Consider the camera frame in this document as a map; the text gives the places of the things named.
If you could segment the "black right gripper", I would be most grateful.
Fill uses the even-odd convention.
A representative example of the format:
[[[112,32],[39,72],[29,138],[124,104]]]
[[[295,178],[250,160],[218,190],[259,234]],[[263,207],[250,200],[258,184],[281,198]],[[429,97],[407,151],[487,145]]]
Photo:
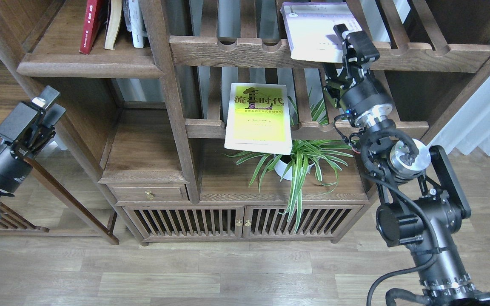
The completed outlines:
[[[342,41],[344,66],[338,71],[333,63],[323,64],[328,92],[344,104],[352,127],[394,128],[395,122],[388,117],[393,101],[369,69],[379,60],[379,50],[365,31],[351,32],[345,24],[333,29]]]

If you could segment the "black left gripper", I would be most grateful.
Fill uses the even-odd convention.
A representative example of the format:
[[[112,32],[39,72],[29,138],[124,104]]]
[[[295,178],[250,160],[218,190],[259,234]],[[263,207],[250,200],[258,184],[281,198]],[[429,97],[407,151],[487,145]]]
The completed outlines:
[[[47,86],[32,101],[20,102],[0,124],[0,138],[17,143],[0,143],[0,196],[14,195],[32,170],[25,158],[35,159],[55,136],[53,127],[66,112],[54,103],[58,97],[60,92]]]

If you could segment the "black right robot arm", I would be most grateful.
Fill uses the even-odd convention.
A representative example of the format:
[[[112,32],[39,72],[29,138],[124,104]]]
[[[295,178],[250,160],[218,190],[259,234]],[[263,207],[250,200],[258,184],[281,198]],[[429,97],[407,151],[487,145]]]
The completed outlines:
[[[477,290],[471,282],[452,238],[471,208],[446,152],[439,145],[426,147],[389,118],[393,101],[369,69],[380,54],[367,33],[344,24],[335,25],[334,31],[342,43],[343,67],[324,64],[326,89],[337,106],[344,105],[338,119],[359,128],[342,139],[359,153],[366,169],[362,176],[377,186],[377,230],[387,246],[406,246],[415,263],[379,277],[366,304],[382,281],[417,272],[423,294],[392,288],[385,294],[387,306],[398,299],[424,306],[490,306],[490,292]],[[358,137],[359,144],[351,137]]]

